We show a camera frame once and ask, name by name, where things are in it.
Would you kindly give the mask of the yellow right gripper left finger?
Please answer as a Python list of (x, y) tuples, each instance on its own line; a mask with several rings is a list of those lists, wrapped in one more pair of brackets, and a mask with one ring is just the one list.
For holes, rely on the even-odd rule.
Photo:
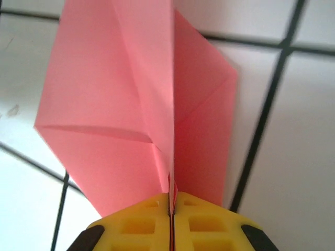
[(170, 250), (169, 196), (161, 193), (91, 223), (68, 250)]

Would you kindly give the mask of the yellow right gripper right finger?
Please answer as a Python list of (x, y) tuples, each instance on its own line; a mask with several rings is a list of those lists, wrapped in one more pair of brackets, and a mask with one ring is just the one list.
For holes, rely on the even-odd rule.
[(254, 221), (185, 192), (174, 210), (174, 250), (274, 250)]

